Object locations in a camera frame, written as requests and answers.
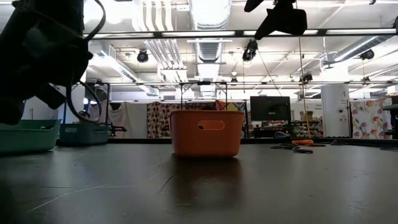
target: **ceiling beam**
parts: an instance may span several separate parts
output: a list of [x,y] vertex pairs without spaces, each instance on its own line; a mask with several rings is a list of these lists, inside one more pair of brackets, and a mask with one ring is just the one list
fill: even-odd
[[[146,39],[195,39],[195,38],[253,38],[256,30],[185,30],[155,32],[101,32],[93,40],[146,40]],[[364,37],[397,35],[392,28],[309,29],[302,37]],[[297,37],[275,31],[264,38]]]

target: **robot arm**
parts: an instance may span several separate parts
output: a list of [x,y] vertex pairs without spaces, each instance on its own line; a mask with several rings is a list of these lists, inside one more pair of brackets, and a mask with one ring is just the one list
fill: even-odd
[[[72,85],[80,81],[92,54],[88,41],[100,31],[103,18],[86,38],[83,34],[83,0],[20,0],[0,35],[0,123],[17,124],[23,100],[37,96],[52,109],[65,100],[72,113]],[[51,84],[67,89],[66,99]]]

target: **security camera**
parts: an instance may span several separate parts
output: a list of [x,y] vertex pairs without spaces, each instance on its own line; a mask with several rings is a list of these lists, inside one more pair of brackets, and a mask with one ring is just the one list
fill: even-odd
[[244,49],[242,60],[244,62],[250,62],[254,56],[256,56],[256,51],[258,49],[258,45],[256,40],[250,40],[246,49]]
[[373,52],[372,49],[363,52],[363,53],[359,56],[359,58],[362,59],[362,60],[365,60],[365,59],[371,60],[373,57],[374,57],[374,52]]
[[139,54],[137,56],[137,60],[140,63],[145,63],[148,61],[148,54],[146,49],[142,49],[139,51]]

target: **black screen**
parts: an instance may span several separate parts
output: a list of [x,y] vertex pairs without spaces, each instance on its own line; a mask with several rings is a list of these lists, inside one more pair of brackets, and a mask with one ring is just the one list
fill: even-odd
[[288,96],[251,96],[250,109],[252,121],[291,120]]

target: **floral curtain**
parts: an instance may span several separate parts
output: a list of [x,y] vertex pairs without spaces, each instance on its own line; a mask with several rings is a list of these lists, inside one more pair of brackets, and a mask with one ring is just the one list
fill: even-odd
[[[202,110],[214,108],[214,103],[185,103],[183,110]],[[170,115],[175,110],[181,110],[181,104],[153,102],[147,105],[147,138],[170,138]]]
[[226,110],[228,111],[242,111],[244,114],[242,127],[246,126],[246,110],[245,110],[246,102],[234,102],[226,104],[224,101],[216,100],[216,109],[217,110]]
[[354,101],[351,102],[353,115],[353,138],[356,139],[389,139],[384,132],[391,129],[389,111],[383,111],[383,106],[391,105],[387,100]]

